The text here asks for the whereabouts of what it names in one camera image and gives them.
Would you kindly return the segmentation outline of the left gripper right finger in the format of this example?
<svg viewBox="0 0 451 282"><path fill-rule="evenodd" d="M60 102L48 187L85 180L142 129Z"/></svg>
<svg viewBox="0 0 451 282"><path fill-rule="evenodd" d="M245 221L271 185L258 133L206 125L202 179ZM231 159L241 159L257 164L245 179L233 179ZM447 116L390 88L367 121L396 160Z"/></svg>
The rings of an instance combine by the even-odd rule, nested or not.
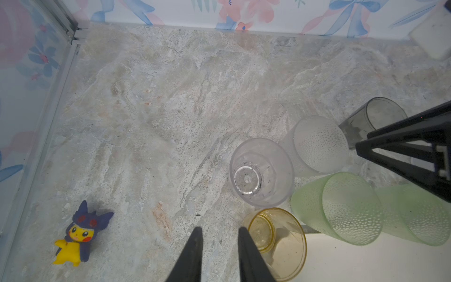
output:
<svg viewBox="0 0 451 282"><path fill-rule="evenodd" d="M245 227L238 230L238 264L241 282L276 282Z"/></svg>

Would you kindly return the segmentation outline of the clear smooth cup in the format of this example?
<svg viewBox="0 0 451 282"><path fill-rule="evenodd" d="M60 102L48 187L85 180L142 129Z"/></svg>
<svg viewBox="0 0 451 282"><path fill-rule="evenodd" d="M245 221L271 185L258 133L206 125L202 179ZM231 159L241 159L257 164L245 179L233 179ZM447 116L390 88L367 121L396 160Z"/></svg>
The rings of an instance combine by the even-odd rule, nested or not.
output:
<svg viewBox="0 0 451 282"><path fill-rule="evenodd" d="M291 159L277 143L252 138L238 146L229 165L234 191L257 208L273 208L291 196L295 176Z"/></svg>

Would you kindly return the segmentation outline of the clear textured cup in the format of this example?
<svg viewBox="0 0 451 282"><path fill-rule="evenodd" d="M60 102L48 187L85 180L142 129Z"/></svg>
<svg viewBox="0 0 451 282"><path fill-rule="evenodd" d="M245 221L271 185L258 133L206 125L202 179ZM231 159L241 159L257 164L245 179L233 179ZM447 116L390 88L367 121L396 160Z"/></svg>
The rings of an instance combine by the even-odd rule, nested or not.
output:
<svg viewBox="0 0 451 282"><path fill-rule="evenodd" d="M300 120L279 142L291 159L295 177L313 177L338 172L349 147L335 122L321 116Z"/></svg>

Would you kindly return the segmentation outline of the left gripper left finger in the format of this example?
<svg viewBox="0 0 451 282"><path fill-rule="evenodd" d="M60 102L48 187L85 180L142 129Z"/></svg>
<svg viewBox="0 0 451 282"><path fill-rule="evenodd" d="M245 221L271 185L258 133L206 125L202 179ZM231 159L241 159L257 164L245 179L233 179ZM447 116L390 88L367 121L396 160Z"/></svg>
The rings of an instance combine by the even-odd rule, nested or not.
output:
<svg viewBox="0 0 451 282"><path fill-rule="evenodd" d="M166 281L200 282L202 258L203 232L201 227L195 227Z"/></svg>

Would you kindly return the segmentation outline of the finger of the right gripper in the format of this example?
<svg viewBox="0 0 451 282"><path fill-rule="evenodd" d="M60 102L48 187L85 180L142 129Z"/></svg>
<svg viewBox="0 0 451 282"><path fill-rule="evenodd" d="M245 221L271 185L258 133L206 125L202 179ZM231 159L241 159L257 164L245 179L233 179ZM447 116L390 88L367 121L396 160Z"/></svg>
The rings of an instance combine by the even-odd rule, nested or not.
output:
<svg viewBox="0 0 451 282"><path fill-rule="evenodd" d="M451 201L451 103L446 102L367 134L357 155L439 197ZM420 168L375 152L383 149L433 165Z"/></svg>

